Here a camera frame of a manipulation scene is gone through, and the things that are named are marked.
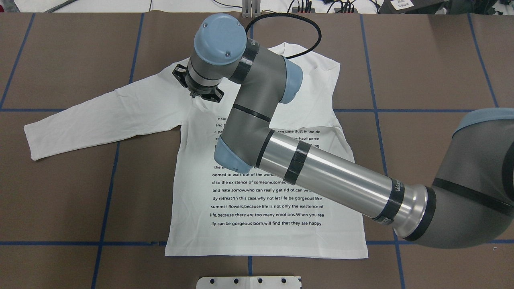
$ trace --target robotic arm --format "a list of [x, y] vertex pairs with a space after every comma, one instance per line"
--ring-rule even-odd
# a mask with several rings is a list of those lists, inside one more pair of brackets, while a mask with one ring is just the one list
[[490, 241], [514, 218], [514, 109], [483, 109], [462, 120], [432, 187], [406, 185], [269, 128], [278, 103], [300, 89], [299, 66], [246, 38], [237, 19], [204, 20], [188, 67], [173, 72], [192, 97], [219, 102], [222, 78], [241, 84], [214, 153], [221, 166], [252, 167], [393, 226], [437, 248]]

